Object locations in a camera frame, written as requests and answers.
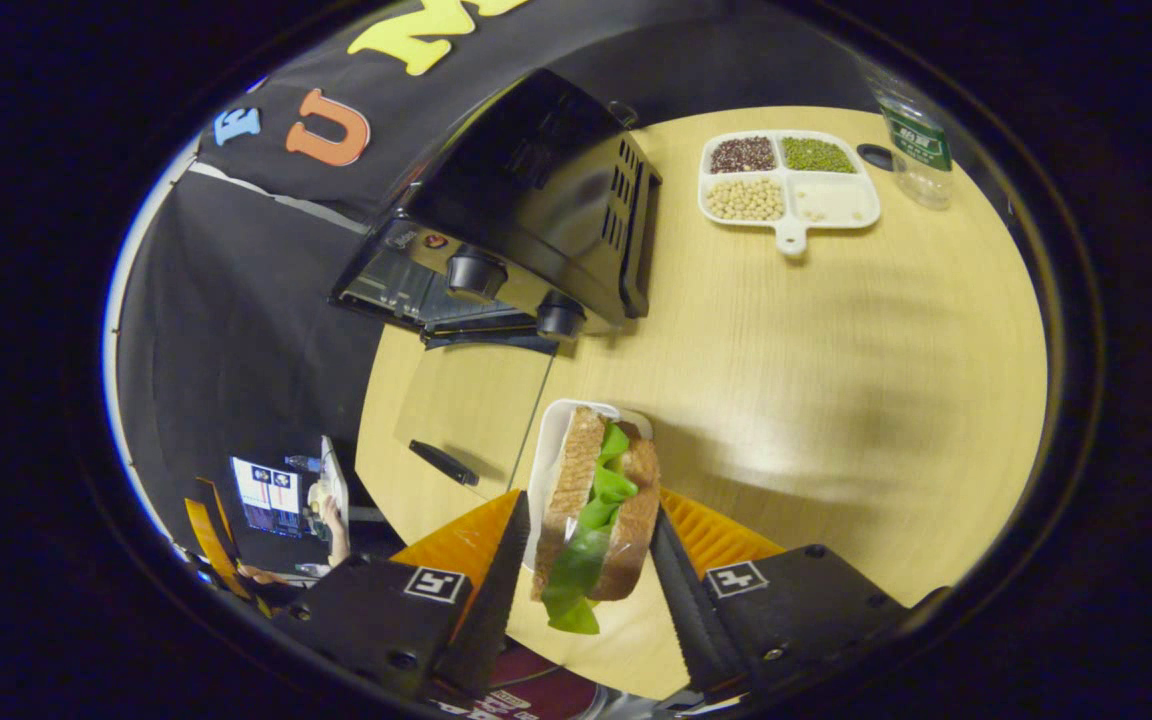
green lettuce leaf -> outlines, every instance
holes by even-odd
[[[628,448],[630,438],[626,431],[608,423],[602,433],[589,503],[577,516],[573,538],[554,560],[550,583],[540,592],[540,601],[550,614],[550,628],[599,634],[594,606],[585,596],[594,589],[602,573],[602,558],[607,555],[612,525],[616,524],[621,503],[639,492],[639,487],[621,473],[621,456]]]

monitor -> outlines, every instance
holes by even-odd
[[[301,475],[229,458],[247,524],[266,533],[301,537]]]

bottle label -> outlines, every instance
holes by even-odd
[[[905,118],[879,105],[882,118],[887,119],[887,129],[892,142],[910,158],[938,170],[950,172],[954,167],[950,160],[950,143],[945,141],[945,131],[926,127],[918,120]]]

white plate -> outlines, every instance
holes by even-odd
[[[745,137],[767,137],[772,141],[776,167],[771,170],[745,173],[708,172],[710,159],[713,158],[718,143]],[[847,161],[850,161],[856,172],[821,173],[788,169],[785,167],[785,151],[781,147],[781,139],[786,137],[813,138],[836,145],[844,151]],[[734,179],[749,181],[764,177],[772,179],[781,187],[781,197],[785,200],[785,215],[781,219],[728,220],[705,209],[705,194],[713,185]],[[755,131],[727,132],[708,138],[700,152],[696,205],[700,206],[702,214],[717,223],[772,228],[776,233],[776,250],[785,255],[802,255],[808,249],[808,228],[864,228],[874,223],[882,211],[878,205],[878,191],[874,190],[872,179],[869,179],[861,156],[835,136],[805,129],[755,129]]]
[[[556,400],[545,407],[540,416],[540,435],[536,438],[536,455],[531,461],[531,482],[526,485],[526,509],[531,516],[531,533],[526,537],[526,550],[522,553],[522,564],[529,570],[536,561],[536,543],[540,540],[540,524],[545,520],[545,506],[554,493],[554,480],[558,479],[554,461],[562,450],[563,437],[571,424],[576,407],[590,407],[596,414],[612,420],[626,420],[639,430],[641,437],[652,439],[652,423],[643,415],[631,410],[605,406],[602,402],[585,402],[581,400]]]
[[[335,456],[335,446],[332,438],[323,437],[323,473],[319,475],[319,483],[323,483],[324,491],[328,495],[338,499],[340,509],[340,523],[344,529],[349,529],[349,484],[344,480],[343,471],[340,471],[340,460]]]

sandwich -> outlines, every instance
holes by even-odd
[[[660,502],[652,441],[589,407],[573,411],[536,544],[531,600],[550,626],[598,634],[593,602],[623,600],[639,582]]]

